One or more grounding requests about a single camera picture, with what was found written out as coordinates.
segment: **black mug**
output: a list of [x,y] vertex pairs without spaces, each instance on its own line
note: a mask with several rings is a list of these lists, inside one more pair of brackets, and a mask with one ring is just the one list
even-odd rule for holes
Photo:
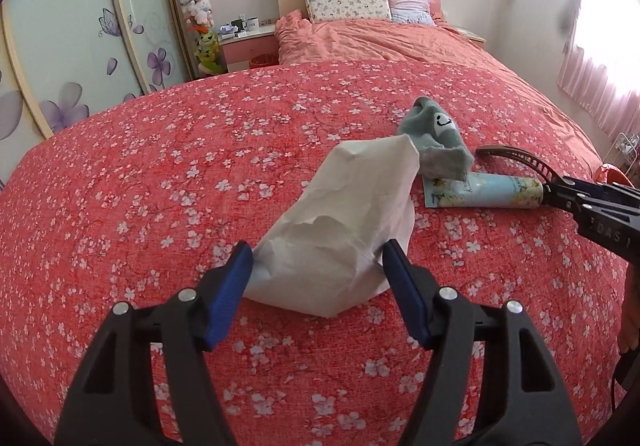
[[231,22],[231,25],[238,28],[236,32],[242,32],[246,29],[246,22],[241,18],[238,18],[237,20],[233,20],[233,22]]

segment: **green plush toy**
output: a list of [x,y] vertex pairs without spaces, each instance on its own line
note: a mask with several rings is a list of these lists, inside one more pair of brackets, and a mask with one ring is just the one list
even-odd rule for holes
[[196,51],[196,57],[200,61],[198,65],[199,70],[210,76],[224,74],[224,67],[218,63],[219,56],[220,46],[215,34],[211,31],[206,34],[201,34]]

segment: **crumpled tissue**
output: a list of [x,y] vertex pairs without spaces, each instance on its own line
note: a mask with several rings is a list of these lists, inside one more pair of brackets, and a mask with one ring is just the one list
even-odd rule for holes
[[407,250],[419,166],[407,135],[340,143],[255,248],[244,296],[331,317],[385,292],[381,247]]

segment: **pink drawer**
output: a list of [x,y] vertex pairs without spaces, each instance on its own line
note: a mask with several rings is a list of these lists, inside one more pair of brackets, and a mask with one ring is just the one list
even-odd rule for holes
[[239,40],[222,45],[220,48],[227,64],[247,61],[260,54],[277,54],[279,49],[275,36]]

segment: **blue gripper pad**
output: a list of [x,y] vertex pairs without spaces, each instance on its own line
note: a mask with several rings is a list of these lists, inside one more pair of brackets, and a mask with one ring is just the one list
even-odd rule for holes
[[251,246],[246,242],[239,242],[226,266],[207,272],[207,274],[223,275],[215,296],[207,306],[209,326],[205,343],[209,350],[215,348],[220,341],[226,338],[253,268],[254,253]]
[[425,346],[431,333],[427,327],[428,310],[420,292],[411,278],[412,267],[404,251],[393,239],[382,246],[382,268],[400,308],[402,320],[409,336]]

